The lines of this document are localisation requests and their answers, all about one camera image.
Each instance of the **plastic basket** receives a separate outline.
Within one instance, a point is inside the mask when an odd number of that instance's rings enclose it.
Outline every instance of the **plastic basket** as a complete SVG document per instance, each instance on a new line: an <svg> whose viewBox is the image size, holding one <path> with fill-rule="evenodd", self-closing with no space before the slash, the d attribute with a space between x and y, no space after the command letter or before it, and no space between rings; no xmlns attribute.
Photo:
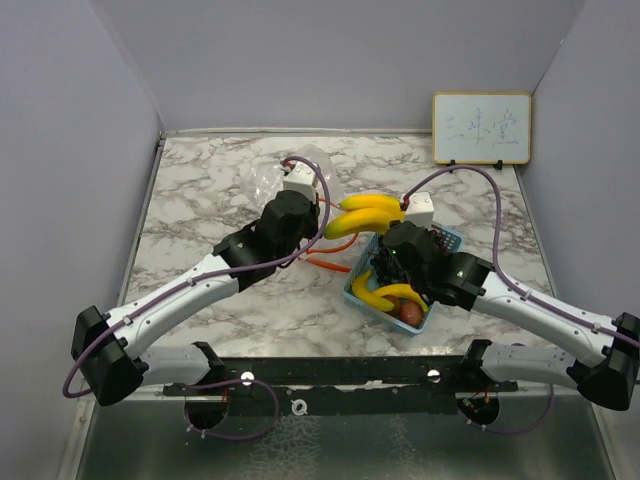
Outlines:
<svg viewBox="0 0 640 480"><path fill-rule="evenodd" d="M432 225L432 228L442 234L443 243L445 248L447 249L447 252L450 252L450 253L457 252L462 248L462 245L464 243L464 237L462 236L462 234L456 232L455 230L451 230L449 228L446 228L440 225L434 224ZM360 257L358 258L358 262L351 269L351 273L349 273L349 276L347 277L347 281L344 285L344 290L343 290L344 296L348 302L353 303L355 306L357 306L361 310L367 312L371 317L377 320L380 320L382 322L385 322L389 324L392 328L399 330L401 332L408 333L410 335L417 335L418 333L421 333L425 329L427 325L427 320L429 319L429 316L433 313L435 304L429 307L429 311L425 313L424 318L422 319L422 323L420 324L419 327L415 328L415 327L412 327L411 325L407 325L406 323L398 320L397 318L392 317L391 315L388 315L385 312L381 312L380 310L373 308L371 305L357 298L351 290L351 284L353 283L353 281L357 277L365 273L367 270L372 269L371 259L374 257L376 253L378 253L379 237L380 235L376 234L371 238L371 241L369 242L367 247L364 249ZM375 290L378 287L379 287L378 278L374 271L371 277L369 278L369 281L367 283L367 288L369 290Z"/></svg>

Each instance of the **marble table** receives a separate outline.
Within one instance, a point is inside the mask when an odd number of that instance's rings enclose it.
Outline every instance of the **marble table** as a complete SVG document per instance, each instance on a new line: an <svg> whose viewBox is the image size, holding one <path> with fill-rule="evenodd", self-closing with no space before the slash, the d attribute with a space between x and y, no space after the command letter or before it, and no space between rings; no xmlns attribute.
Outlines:
<svg viewBox="0 0 640 480"><path fill-rule="evenodd" d="M256 166L268 169L291 154L331 159L348 193L398 195L439 168L431 158L429 136L169 138L126 301L177 276L210 253L225 235L254 220L258 206L247 194L251 172ZM513 168L487 171L496 179L503 199L503 268L525 284L549 292ZM495 204L486 179L459 171L439 177L428 191L434 198L435 221L463 233L465 250L490 259ZM354 246L328 260L351 265L360 248ZM223 356L359 356L463 353L474 338L529 346L545 343L500 319L441 305L422 334L407 336L347 304L342 295L344 281L343 273L295 262L202 310L158 344L202 340Z"/></svg>

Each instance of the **metal frame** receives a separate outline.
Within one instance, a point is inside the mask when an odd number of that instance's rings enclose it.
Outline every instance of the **metal frame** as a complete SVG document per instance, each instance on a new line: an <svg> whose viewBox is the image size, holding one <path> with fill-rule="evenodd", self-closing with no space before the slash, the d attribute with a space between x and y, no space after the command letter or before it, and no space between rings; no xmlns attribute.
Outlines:
<svg viewBox="0 0 640 480"><path fill-rule="evenodd" d="M266 127L257 127L257 128L226 128L226 129L192 129L192 130L175 130L175 131L164 131L160 132L160 140L157 145L155 158L152 164L151 175L149 179L149 183L147 185L147 189L145 192L142 209L140 211L140 216L138 218L138 222L135 229L134 241L132 242L132 247L129 252L129 257L127 260L124 277L122 281L122 286L118 293L117 305L120 306L124 303L126 292L129 286L129 280L131 277L131 270L133 268L135 257L138 250L138 245L140 241L140 235L142 233L142 229L144 227L144 222L146 219L147 210L149 208L149 204L151 202L151 196L153 193L153 187L155 185L155 181L157 178L158 168L160 166L160 160L162 158L162 152L165 144L165 139L169 137L206 137L206 136L261 136L264 134L271 134L274 136L300 136L300 135L309 135L309 136L332 136L332 135L377 135L377 136L397 136L397 135L426 135L431 133L431 130L420 130L420 129L409 129L409 130L376 130L376 129L318 129L318 128L310 128L310 129L302 129L302 128L266 128ZM540 242L540 237L538 233L538 229L536 228L535 220L533 215L531 214L531 210L529 207L529 202L527 199L526 191L522 185L522 178L520 175L520 171L517 168L514 168L516 178L518 179L518 183L520 186L520 191L522 192L525 207L527 209L527 213L529 215L530 222L532 224L536 241L538 243L538 248L540 249L540 254L542 257L542 261L549 278L549 283L551 286L552 294L555 296L556 285L553 281L553 277L551 275L551 271L549 269L548 260L543 248L542 243ZM501 396L538 396L538 395L546 395L547 390L545 386L537 385L537 384L525 384L522 383L521 388L517 392L504 392L501 393ZM557 389L556 394L562 395L577 395L576 392L565 390L565 389ZM211 401L211 400L219 400L217 396L201 396L201 397L185 397L185 396L171 396L167 397L163 395L163 391L161 387L148 387L148 388L140 388L134 394L127 398L127 401L140 401L140 400L154 400L154 401ZM598 429L600 434L602 435L606 455L608 457L609 463L613 469L614 475L618 480L632 480L635 479L635 471L630 462L629 456L627 455L626 448L622 442L620 434L616 428L616 419L614 417L613 412L593 405L593 411L596 419L596 423L598 425ZM80 462L82 459L82 453L84 451L85 442L89 433L89 426L91 423L92 415L95 411L95 400L82 400L78 403L78 408L76 411L75 418L73 420L71 435L67 441L63 458L61 462L61 467L58 472L58 480L68 480L70 478L76 478L79 468Z"/></svg>

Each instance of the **yellow banana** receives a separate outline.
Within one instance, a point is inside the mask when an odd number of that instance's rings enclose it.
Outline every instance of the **yellow banana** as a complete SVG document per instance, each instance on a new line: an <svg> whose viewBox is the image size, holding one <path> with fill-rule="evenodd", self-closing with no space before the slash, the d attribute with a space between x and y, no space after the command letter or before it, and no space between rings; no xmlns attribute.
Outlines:
<svg viewBox="0 0 640 480"><path fill-rule="evenodd" d="M416 302L422 308L422 311L427 313L429 311L429 307L422 297L413 291L411 285L408 283L396 283L394 285L387 285L386 287L380 287L377 290L371 292L372 295L376 295L380 298L385 295L393 295L398 298L406 298L407 300L411 300L412 302Z"/></svg>
<svg viewBox="0 0 640 480"><path fill-rule="evenodd" d="M400 211L400 200L381 193L363 193L352 195L340 202L343 210L359 210L361 208L379 208L392 213Z"/></svg>
<svg viewBox="0 0 640 480"><path fill-rule="evenodd" d="M383 312L390 312L393 310L393 303L385 298L378 297L377 295L372 295L369 290L367 290L367 280L371 276L372 270L367 270L364 274L356 277L356 279L351 284L351 290L353 294L362 300L365 303L368 303L373 308L377 308Z"/></svg>
<svg viewBox="0 0 640 480"><path fill-rule="evenodd" d="M389 223L394 220L402 220L404 212L398 210L391 213L379 208L360 208L343 213L329 222L324 230L324 238L335 240L357 232L387 233Z"/></svg>

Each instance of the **gray wall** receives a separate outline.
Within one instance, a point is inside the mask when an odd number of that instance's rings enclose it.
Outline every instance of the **gray wall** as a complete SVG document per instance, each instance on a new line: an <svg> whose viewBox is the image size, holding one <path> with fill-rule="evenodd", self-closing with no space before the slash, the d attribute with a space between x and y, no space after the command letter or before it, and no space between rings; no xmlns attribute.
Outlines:
<svg viewBox="0 0 640 480"><path fill-rule="evenodd" d="M160 128L85 0L0 15L0 477L56 475L75 315L112 306Z"/></svg>
<svg viewBox="0 0 640 480"><path fill-rule="evenodd" d="M167 128L430 128L438 90L532 91L584 0L95 0Z"/></svg>
<svg viewBox="0 0 640 480"><path fill-rule="evenodd" d="M523 169L559 297L610 315L640 315L639 23L637 0L587 2L534 96ZM635 400L619 418L638 458Z"/></svg>

